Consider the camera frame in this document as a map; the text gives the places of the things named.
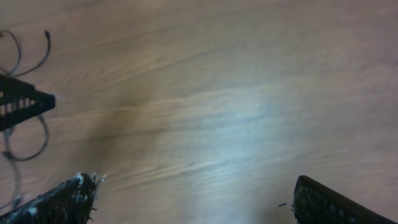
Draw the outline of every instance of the black textured object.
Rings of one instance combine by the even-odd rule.
[[[95,174],[78,174],[74,179],[0,216],[0,224],[87,223],[90,212],[95,210],[93,202],[102,181],[103,178],[96,181]]]
[[[0,131],[55,107],[53,95],[35,90],[35,86],[0,75]]]
[[[299,224],[397,224],[304,175],[292,206]]]

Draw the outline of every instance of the wood grain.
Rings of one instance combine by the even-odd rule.
[[[53,43],[22,79],[62,97],[48,149],[19,164],[26,200],[97,171],[95,223],[294,223],[278,204],[305,174],[398,221],[397,1],[17,2],[0,2],[0,27],[21,70],[43,30]],[[1,39],[0,65],[14,56]],[[14,150],[33,152],[41,129],[19,125]]]

